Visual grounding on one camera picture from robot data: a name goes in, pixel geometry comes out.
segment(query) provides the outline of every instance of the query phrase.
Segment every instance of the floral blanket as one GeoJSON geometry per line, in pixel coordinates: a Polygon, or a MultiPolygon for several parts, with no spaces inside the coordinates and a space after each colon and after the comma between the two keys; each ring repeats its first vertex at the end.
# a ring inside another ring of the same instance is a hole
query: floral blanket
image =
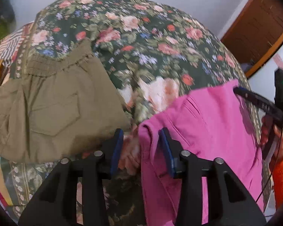
{"type": "MultiPolygon", "coordinates": [[[[37,15],[31,35],[11,67],[11,77],[21,77],[31,55],[41,53],[63,58],[84,37],[91,38],[94,54],[123,96],[132,119],[119,173],[104,181],[109,222],[110,225],[145,225],[138,124],[165,110],[174,99],[190,90],[232,79],[239,79],[245,88],[249,89],[249,85],[233,55],[201,23],[179,9],[148,0],[54,2],[37,15]]],[[[258,113],[252,105],[248,104],[248,109],[258,139],[258,113]]],[[[2,198],[14,220],[54,165],[15,164],[0,158],[1,181],[5,185],[0,192],[3,191],[2,198]]],[[[83,223],[80,182],[77,221],[83,223]]]]}

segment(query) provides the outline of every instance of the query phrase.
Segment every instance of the black cable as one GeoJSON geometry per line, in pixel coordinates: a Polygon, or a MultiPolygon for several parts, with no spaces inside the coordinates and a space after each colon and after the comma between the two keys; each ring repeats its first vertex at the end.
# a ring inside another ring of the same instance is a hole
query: black cable
{"type": "MultiPolygon", "coordinates": [[[[277,161],[278,161],[278,155],[279,155],[279,151],[280,151],[280,145],[281,145],[282,134],[283,134],[283,122],[282,122],[280,140],[279,140],[279,143],[278,143],[278,144],[279,144],[279,145],[278,145],[278,152],[277,152],[277,156],[276,156],[276,159],[275,159],[275,165],[276,165],[276,163],[277,163],[277,161]]],[[[258,198],[257,198],[257,200],[256,200],[256,203],[258,202],[258,200],[259,200],[259,198],[261,197],[261,195],[263,194],[263,192],[264,192],[266,186],[268,185],[268,182],[270,181],[270,178],[272,177],[272,173],[273,173],[273,171],[275,170],[275,165],[274,165],[272,171],[270,172],[270,175],[269,175],[269,177],[268,177],[268,179],[267,179],[267,181],[266,181],[266,183],[265,183],[265,185],[264,185],[264,187],[263,187],[261,193],[259,194],[259,196],[258,196],[258,198]]]]}

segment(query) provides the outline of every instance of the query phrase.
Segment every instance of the pink garment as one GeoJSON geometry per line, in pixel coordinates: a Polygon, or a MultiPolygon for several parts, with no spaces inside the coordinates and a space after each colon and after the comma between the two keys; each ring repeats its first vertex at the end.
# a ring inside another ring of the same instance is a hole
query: pink garment
{"type": "MultiPolygon", "coordinates": [[[[172,226],[175,222],[181,180],[172,179],[165,164],[158,131],[167,127],[172,139],[199,158],[221,157],[254,199],[261,192],[262,153],[241,97],[233,93],[238,81],[190,91],[165,111],[140,124],[141,182],[147,226],[172,226]]],[[[208,222],[208,193],[202,178],[202,223],[208,222]]],[[[263,210],[263,198],[258,201],[263,210]]]]}

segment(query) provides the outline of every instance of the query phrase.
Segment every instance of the metal screw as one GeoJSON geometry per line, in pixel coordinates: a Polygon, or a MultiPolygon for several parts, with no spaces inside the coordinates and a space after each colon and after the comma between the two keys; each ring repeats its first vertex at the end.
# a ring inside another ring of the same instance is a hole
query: metal screw
{"type": "Polygon", "coordinates": [[[65,164],[67,164],[68,163],[68,158],[63,158],[62,160],[61,160],[61,163],[63,164],[63,165],[65,165],[65,164]]]}
{"type": "Polygon", "coordinates": [[[102,156],[103,152],[101,150],[97,150],[93,154],[94,154],[94,156],[102,156]]]}
{"type": "Polygon", "coordinates": [[[188,150],[183,150],[183,151],[180,152],[180,153],[181,153],[181,155],[186,156],[186,157],[188,157],[188,156],[191,154],[191,152],[188,151],[188,150]]]}
{"type": "Polygon", "coordinates": [[[224,163],[224,160],[220,157],[216,158],[215,161],[220,165],[224,163]]]}

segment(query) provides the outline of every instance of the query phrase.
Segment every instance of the wooden door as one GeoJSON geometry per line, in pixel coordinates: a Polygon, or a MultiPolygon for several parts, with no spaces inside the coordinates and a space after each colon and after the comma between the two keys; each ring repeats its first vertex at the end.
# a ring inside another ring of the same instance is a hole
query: wooden door
{"type": "Polygon", "coordinates": [[[222,38],[239,63],[256,63],[283,33],[279,0],[249,0],[222,38]]]}

